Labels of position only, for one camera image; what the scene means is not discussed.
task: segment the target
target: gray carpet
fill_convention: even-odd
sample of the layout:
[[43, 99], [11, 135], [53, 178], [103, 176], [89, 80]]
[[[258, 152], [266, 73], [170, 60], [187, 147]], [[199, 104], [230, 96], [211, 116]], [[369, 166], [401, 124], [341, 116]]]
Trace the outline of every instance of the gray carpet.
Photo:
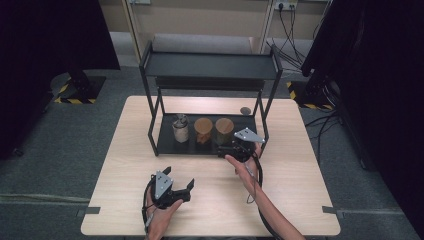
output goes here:
[[[24, 155], [0, 162], [0, 194], [57, 196], [54, 200], [1, 197], [0, 239], [123, 239], [81, 234], [80, 210], [87, 206], [94, 190], [126, 98], [142, 95], [144, 91], [135, 67], [88, 74], [107, 77], [96, 103], [51, 103], [23, 144]], [[66, 75], [54, 79], [55, 92], [66, 79]], [[276, 97], [288, 98], [285, 82], [296, 79], [303, 78], [299, 74], [284, 74]], [[305, 123], [329, 114], [312, 109], [300, 112]], [[308, 127], [309, 136], [317, 136], [319, 128]], [[311, 143], [317, 150], [317, 139], [311, 139]], [[342, 228], [338, 236], [329, 239], [419, 239], [380, 175], [361, 168], [341, 124], [333, 125], [323, 134], [320, 159]], [[69, 197], [78, 197], [80, 202]]]

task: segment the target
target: power outlet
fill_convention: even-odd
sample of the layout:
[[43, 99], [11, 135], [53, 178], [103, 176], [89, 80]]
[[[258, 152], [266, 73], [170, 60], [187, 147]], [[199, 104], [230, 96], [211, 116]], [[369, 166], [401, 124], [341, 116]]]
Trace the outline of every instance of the power outlet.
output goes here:
[[297, 0], [276, 0], [275, 10], [280, 10], [280, 3], [283, 4], [283, 11], [292, 11], [297, 8]]

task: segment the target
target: person's left hand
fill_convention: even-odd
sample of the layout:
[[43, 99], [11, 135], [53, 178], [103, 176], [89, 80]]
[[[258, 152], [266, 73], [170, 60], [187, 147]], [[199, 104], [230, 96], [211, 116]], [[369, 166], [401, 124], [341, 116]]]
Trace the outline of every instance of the person's left hand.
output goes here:
[[[151, 206], [153, 204], [150, 190], [151, 189], [149, 187], [146, 196], [146, 207]], [[175, 213], [175, 211], [177, 211], [177, 209], [181, 206], [182, 203], [183, 200], [180, 199], [167, 209], [156, 208], [156, 206], [154, 205], [147, 208], [147, 218], [149, 218], [153, 214], [153, 219], [148, 227], [149, 240], [161, 239], [163, 237], [166, 229], [169, 226], [169, 222], [171, 221], [172, 215]]]

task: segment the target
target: forearm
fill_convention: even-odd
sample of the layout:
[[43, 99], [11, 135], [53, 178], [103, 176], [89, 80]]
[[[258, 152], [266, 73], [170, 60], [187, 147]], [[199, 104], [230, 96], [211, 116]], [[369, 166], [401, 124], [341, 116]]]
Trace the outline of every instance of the forearm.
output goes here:
[[274, 206], [267, 195], [262, 191], [259, 184], [256, 183], [255, 192], [251, 193], [255, 196], [255, 202], [269, 223], [271, 228], [278, 233], [280, 237], [286, 240], [291, 239], [305, 239], [302, 234], [281, 214], [281, 212]]

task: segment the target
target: shelf top tier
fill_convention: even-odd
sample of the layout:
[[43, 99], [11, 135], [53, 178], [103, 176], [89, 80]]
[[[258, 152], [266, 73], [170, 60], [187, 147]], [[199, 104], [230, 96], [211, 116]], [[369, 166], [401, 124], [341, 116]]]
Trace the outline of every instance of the shelf top tier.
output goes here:
[[150, 52], [146, 76], [275, 80], [272, 55]]

